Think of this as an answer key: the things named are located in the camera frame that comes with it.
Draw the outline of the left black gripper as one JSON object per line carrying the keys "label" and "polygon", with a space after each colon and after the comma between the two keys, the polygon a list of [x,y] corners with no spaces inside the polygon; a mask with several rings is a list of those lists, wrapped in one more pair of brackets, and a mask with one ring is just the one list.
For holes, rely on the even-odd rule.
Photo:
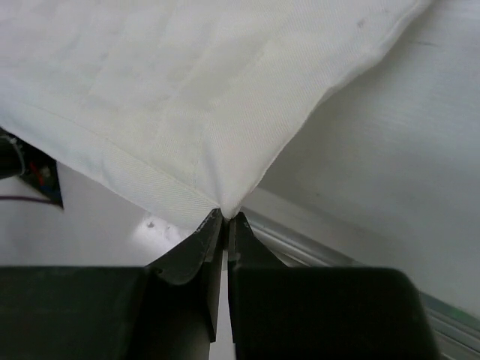
{"label": "left black gripper", "polygon": [[13,177],[37,191],[42,198],[2,194],[1,201],[43,203],[64,208],[57,161],[2,128],[1,180]]}

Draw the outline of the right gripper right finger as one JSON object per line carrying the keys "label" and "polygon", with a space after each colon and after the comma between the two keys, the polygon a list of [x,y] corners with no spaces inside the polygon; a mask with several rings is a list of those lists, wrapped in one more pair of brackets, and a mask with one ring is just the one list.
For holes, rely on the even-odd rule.
{"label": "right gripper right finger", "polygon": [[229,222],[229,314],[236,344],[289,341],[287,267],[254,235],[244,213]]}

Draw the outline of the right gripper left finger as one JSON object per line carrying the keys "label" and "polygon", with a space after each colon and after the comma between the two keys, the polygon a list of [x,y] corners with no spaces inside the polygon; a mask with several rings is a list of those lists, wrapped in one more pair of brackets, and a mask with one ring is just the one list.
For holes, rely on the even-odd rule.
{"label": "right gripper left finger", "polygon": [[208,338],[216,341],[223,257],[223,215],[214,209],[181,243],[146,266],[150,274],[198,308]]}

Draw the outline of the white pleated skirt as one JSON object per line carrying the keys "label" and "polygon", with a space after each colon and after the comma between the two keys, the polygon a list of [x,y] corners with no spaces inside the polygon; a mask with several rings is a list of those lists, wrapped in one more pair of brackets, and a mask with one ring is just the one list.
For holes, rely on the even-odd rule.
{"label": "white pleated skirt", "polygon": [[427,1],[3,1],[1,126],[185,229],[235,215]]}

